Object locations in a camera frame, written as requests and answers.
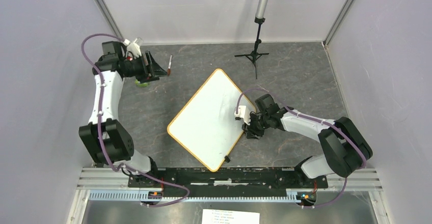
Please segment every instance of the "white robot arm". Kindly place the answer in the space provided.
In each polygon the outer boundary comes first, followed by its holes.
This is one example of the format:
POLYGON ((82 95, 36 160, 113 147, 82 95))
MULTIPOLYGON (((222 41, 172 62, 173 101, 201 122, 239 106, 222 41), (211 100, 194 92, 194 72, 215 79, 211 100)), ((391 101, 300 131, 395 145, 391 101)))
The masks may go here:
POLYGON ((93 69, 96 95, 88 125, 79 128, 79 136, 95 163, 107 164, 97 133, 101 115, 102 139, 112 162, 123 164, 141 172, 149 172, 155 166, 153 160, 134 149, 132 137, 118 121, 118 105, 125 77, 135 77, 139 82, 159 80, 167 72, 154 60, 149 51, 142 55, 137 38, 133 42, 111 41, 102 43, 103 56, 95 63, 103 75, 93 69), (100 90, 103 87, 102 106, 99 108, 100 90))
POLYGON ((257 100, 259 113, 251 112, 246 106, 239 106, 234 112, 237 120, 243 120, 242 126, 247 138, 259 139, 267 128, 296 132, 321 143, 324 154, 307 158, 298 167, 309 179, 336 173, 341 177, 349 176, 362 165, 361 156, 330 124, 339 128, 358 147, 366 160, 372 157, 372 150, 361 133, 346 117, 339 120, 327 120, 308 116, 289 108, 279 108, 271 95, 266 94, 257 100))

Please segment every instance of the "white wall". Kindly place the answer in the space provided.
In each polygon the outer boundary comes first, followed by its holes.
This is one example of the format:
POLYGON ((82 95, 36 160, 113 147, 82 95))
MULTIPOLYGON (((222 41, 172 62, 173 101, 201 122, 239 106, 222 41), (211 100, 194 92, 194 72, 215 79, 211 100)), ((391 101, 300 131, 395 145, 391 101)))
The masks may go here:
POLYGON ((356 0, 330 43, 395 223, 430 223, 432 0, 356 0))
MULTIPOLYGON (((65 223, 94 100, 84 37, 109 28, 93 0, 0 0, 0 223, 65 223)), ((90 57, 101 40, 89 42, 90 57)))
MULTIPOLYGON (((258 0, 105 0, 125 38, 147 43, 255 41, 258 0)), ((345 0, 268 0, 263 41, 322 41, 345 0)))

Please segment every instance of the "green object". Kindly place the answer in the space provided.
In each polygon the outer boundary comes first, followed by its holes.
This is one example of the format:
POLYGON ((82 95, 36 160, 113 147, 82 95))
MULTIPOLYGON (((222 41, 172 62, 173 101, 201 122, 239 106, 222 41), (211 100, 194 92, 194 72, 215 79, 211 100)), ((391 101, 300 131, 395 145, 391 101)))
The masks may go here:
POLYGON ((149 84, 147 82, 141 83, 138 80, 135 80, 135 85, 137 85, 137 87, 140 87, 140 88, 145 88, 145 87, 148 87, 149 84))

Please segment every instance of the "black mounting plate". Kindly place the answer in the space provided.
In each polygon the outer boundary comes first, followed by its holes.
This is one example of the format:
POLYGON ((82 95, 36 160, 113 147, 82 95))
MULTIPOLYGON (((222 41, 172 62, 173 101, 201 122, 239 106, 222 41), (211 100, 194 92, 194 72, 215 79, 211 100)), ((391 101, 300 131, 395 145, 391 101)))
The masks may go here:
MULTIPOLYGON (((159 168, 159 179, 187 187, 190 197, 285 197, 286 189, 328 188, 327 178, 304 180, 293 167, 159 168), (220 181, 243 185, 223 185, 220 181)), ((184 190, 161 186, 144 177, 129 179, 128 187, 163 187, 165 197, 184 196, 184 190)))

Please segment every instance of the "red marker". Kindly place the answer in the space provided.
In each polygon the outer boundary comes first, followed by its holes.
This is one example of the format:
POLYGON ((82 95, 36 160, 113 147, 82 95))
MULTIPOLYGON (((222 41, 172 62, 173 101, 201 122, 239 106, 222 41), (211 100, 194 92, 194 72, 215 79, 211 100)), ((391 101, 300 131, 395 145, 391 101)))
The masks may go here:
POLYGON ((171 62, 173 61, 173 55, 170 56, 170 62, 168 63, 168 71, 167 74, 170 76, 171 74, 171 62))

